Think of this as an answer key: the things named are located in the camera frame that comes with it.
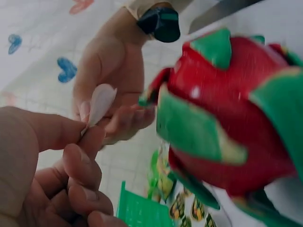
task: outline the snack package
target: snack package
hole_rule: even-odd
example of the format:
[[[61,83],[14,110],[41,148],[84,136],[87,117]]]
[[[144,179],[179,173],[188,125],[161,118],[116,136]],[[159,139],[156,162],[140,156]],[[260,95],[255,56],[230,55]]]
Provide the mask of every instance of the snack package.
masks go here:
[[[148,198],[154,198],[158,202],[162,199],[166,202],[174,188],[176,180],[170,171],[168,149],[165,143],[162,143],[160,148],[154,152],[151,158],[148,182]]]

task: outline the red heart print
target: red heart print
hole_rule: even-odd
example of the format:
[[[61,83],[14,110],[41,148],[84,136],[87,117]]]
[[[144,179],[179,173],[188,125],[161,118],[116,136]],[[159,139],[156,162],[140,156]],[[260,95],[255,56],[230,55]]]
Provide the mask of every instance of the red heart print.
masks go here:
[[[75,15],[87,9],[94,0],[73,0],[76,4],[70,9],[70,14]]]

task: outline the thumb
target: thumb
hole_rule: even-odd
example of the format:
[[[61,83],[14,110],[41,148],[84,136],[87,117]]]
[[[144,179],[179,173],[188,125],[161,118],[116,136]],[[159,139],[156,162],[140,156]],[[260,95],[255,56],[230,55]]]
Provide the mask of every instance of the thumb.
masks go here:
[[[124,57],[124,44],[114,37],[95,38],[88,44],[79,62],[73,88],[73,110],[78,120],[88,121],[90,100],[96,86],[118,69]]]
[[[90,213],[88,224],[89,227],[127,227],[122,220],[98,211]]]

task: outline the fingernail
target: fingernail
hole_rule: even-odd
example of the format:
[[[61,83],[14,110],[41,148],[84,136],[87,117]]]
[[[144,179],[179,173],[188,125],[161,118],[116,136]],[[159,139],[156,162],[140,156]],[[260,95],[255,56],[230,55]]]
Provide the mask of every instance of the fingernail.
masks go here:
[[[85,101],[80,105],[81,121],[83,121],[89,115],[89,112],[90,112],[90,102]]]
[[[87,188],[84,188],[84,187],[82,187],[82,189],[83,189],[83,191],[84,191],[84,193],[86,195],[86,199],[87,200],[90,200],[90,201],[96,201],[96,200],[98,200],[98,196],[97,196],[97,194],[94,191],[92,191],[90,189],[87,189]]]
[[[134,119],[135,119],[136,122],[142,121],[143,118],[144,118],[144,111],[142,111],[142,110],[137,110],[137,111],[134,113]]]
[[[90,158],[87,156],[87,154],[85,154],[85,152],[81,148],[79,148],[79,153],[81,155],[81,161],[85,164],[89,164]]]

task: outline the wrist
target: wrist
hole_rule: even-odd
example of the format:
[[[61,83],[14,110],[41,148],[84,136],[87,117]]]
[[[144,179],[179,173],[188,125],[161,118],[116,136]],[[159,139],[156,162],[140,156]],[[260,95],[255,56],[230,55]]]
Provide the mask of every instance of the wrist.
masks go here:
[[[121,8],[100,29],[97,37],[114,36],[124,43],[143,46],[149,39],[138,26],[137,20],[126,9]]]

